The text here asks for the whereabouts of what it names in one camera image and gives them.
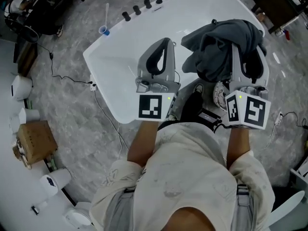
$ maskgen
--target black cable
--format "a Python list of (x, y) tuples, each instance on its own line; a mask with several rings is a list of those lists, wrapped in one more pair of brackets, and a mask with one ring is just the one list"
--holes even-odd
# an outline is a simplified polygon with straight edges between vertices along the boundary
[(85, 82), (85, 81), (80, 81), (80, 80), (74, 80), (69, 76), (63, 76), (62, 77), (60, 75), (53, 75), (53, 68), (52, 68), (52, 66), (53, 66), (53, 53), (50, 50), (46, 49), (44, 46), (42, 46), (40, 44), (38, 44), (38, 45), (49, 52), (49, 58), (51, 60), (51, 77), (60, 77), (61, 79), (68, 78), (75, 83), (84, 83), (84, 84), (92, 84), (93, 83), (92, 81)]
[(223, 126), (223, 127), (224, 127), (224, 129), (230, 129), (230, 128), (232, 128), (232, 127), (233, 127), (233, 126), (225, 126), (224, 124), (220, 123), (217, 127), (215, 127), (215, 129), (214, 129), (214, 133), (216, 132), (216, 130), (217, 130), (220, 126)]
[(180, 80), (181, 80), (181, 77), (180, 77), (180, 75), (179, 75), (179, 73), (175, 70), (175, 72), (178, 74), (178, 76), (179, 76), (179, 81), (178, 81), (178, 84), (180, 83)]
[(294, 114), (294, 115), (296, 116), (296, 126), (297, 126), (297, 127), (307, 129), (307, 126), (306, 126), (306, 121), (307, 121), (307, 120), (306, 120), (306, 118), (304, 118), (304, 119), (302, 120), (302, 125), (300, 126), (300, 125), (298, 124), (298, 116), (297, 116), (297, 114), (296, 114), (294, 111), (290, 111), (290, 112), (286, 113), (285, 115), (282, 114), (282, 116), (283, 116), (283, 117), (286, 117), (288, 114)]

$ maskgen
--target blue cup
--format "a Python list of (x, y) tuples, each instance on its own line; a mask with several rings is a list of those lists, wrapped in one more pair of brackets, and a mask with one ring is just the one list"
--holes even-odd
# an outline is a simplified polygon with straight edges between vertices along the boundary
[(98, 32), (100, 34), (105, 34), (105, 35), (109, 35), (109, 33), (110, 33), (107, 26), (105, 26), (105, 25), (101, 26), (100, 29), (98, 29)]

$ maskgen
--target gray speckled floor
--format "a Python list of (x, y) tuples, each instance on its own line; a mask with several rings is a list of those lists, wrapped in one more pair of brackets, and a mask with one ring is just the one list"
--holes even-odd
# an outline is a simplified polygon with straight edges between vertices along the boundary
[[(252, 8), (252, 0), (241, 0)], [(112, 27), (122, 20), (122, 12), (132, 13), (133, 5), (143, 5), (143, 0), (74, 0), (60, 22), (64, 22), (61, 38), (44, 37), (40, 43), (54, 52), (53, 71), (55, 74), (68, 75), (75, 80), (90, 80), (90, 73), (82, 56), (83, 51), (100, 35), (97, 30), (104, 21), (105, 3), (110, 4), (108, 21)], [(270, 134), (278, 111), (296, 111), (299, 123), (308, 117), (308, 31), (302, 18), (291, 24), (291, 41), (274, 35), (265, 36), (268, 50), (267, 61), (270, 66), (270, 99), (272, 107), (267, 129), (251, 131), (251, 148), (260, 159), (272, 184), (286, 184), (289, 168), (294, 167), (303, 155), (303, 142), (307, 132), (295, 125), (293, 115), (282, 120), (275, 128), (271, 144)], [(281, 64), (273, 58), (273, 52)], [(39, 48), (39, 56), (30, 73), (34, 88), (30, 96), (33, 107), (38, 109), (42, 118), (48, 120), (59, 149), (55, 154), (57, 166), (65, 166), (73, 179), (66, 190), (76, 201), (90, 201), (100, 185), (103, 175), (117, 159), (120, 145), (117, 134), (109, 120), (102, 114), (93, 92), (86, 84), (73, 83), (69, 79), (51, 78), (51, 61), (48, 53)], [(177, 99), (175, 114), (191, 93), (194, 84), (184, 88)], [(217, 114), (224, 115), (212, 102), (213, 84), (205, 83), (205, 107)], [(117, 126), (101, 95), (97, 93), (102, 108)], [(139, 122), (121, 125), (120, 132), (130, 145)], [(217, 134), (222, 150), (226, 153), (229, 130), (219, 128)], [(121, 156), (127, 151), (123, 147)]]

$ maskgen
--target dark gray towel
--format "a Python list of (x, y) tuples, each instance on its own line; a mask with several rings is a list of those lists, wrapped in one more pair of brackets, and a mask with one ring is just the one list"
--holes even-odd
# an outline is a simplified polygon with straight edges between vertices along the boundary
[(181, 45), (193, 51), (183, 64), (184, 73), (198, 73), (210, 82), (230, 79), (232, 43), (239, 47), (243, 63), (257, 45), (266, 54), (262, 32), (252, 23), (238, 19), (214, 21), (182, 38)]

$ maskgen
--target black peg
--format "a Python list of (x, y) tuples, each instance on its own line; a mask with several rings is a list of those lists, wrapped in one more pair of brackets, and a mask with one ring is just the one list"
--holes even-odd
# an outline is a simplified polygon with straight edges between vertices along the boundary
[(130, 21), (130, 16), (129, 16), (129, 14), (128, 14), (126, 11), (123, 12), (122, 15), (123, 15), (123, 17), (124, 17), (124, 19), (125, 19), (126, 21)]
[(140, 11), (138, 5), (135, 5), (135, 6), (133, 7), (133, 10), (135, 11), (136, 15), (141, 14), (141, 11)]
[(145, 7), (146, 7), (147, 9), (152, 8), (152, 5), (151, 5), (151, 3), (150, 3), (150, 0), (144, 0), (144, 5), (145, 5)]

